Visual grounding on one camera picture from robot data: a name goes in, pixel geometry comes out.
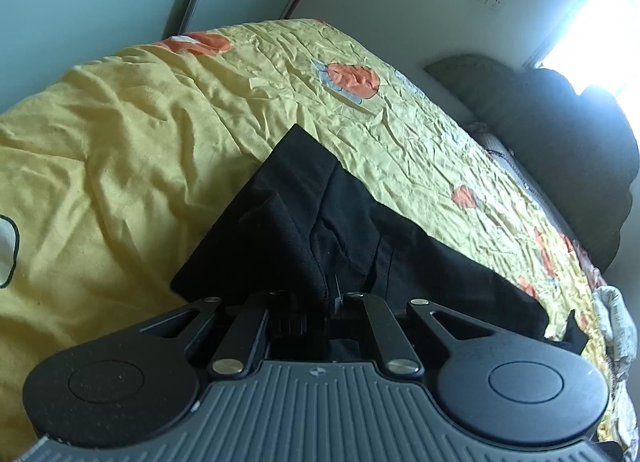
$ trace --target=yellow duvet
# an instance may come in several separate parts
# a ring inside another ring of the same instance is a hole
[[[548,336],[576,309],[610,378],[569,241],[454,121],[329,25],[234,26],[75,67],[0,116],[0,460],[34,441],[28,372],[182,304],[172,276],[295,122],[379,202],[538,298]]]

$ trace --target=orange flower pattern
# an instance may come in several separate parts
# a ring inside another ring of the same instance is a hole
[[[538,301],[538,292],[536,288],[524,276],[518,277],[518,285],[523,292],[529,294],[533,299]]]
[[[208,32],[188,32],[180,36],[171,36],[154,45],[175,53],[185,50],[196,56],[215,56],[231,48],[231,42],[222,34]]]
[[[324,65],[319,61],[314,64],[322,82],[356,104],[371,99],[380,89],[380,77],[369,67],[341,63]]]
[[[564,244],[566,245],[566,252],[574,252],[574,245],[571,243],[571,240],[567,237],[567,235],[565,235],[564,233],[559,233],[560,238],[562,238],[562,241],[564,242]]]
[[[580,312],[580,330],[585,332],[588,326],[589,321],[587,320],[587,317],[584,315],[584,312]]]
[[[544,238],[542,237],[542,233],[538,230],[537,227],[533,229],[533,233],[536,237],[536,243],[540,247],[540,256],[542,258],[542,264],[545,266],[546,273],[552,278],[557,278],[558,274],[556,273],[556,266],[551,259],[549,251],[547,251],[546,249],[546,244]]]
[[[462,208],[475,209],[478,207],[478,202],[474,196],[474,192],[467,186],[459,186],[453,190],[451,194],[451,200],[453,203]]]

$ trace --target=headboard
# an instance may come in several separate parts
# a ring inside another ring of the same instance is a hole
[[[480,55],[437,61],[425,70],[513,150],[605,270],[631,210],[638,144],[615,98],[598,87],[576,95],[561,74],[517,74]]]

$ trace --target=silver screw head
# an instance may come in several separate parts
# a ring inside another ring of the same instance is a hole
[[[244,365],[237,359],[218,359],[211,365],[211,369],[221,376],[234,376],[244,370]]]
[[[411,359],[392,359],[386,364],[386,368],[396,376],[410,376],[420,370],[418,363]]]

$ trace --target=window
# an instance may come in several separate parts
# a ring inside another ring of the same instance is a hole
[[[588,0],[540,66],[611,92],[640,142],[640,0]]]

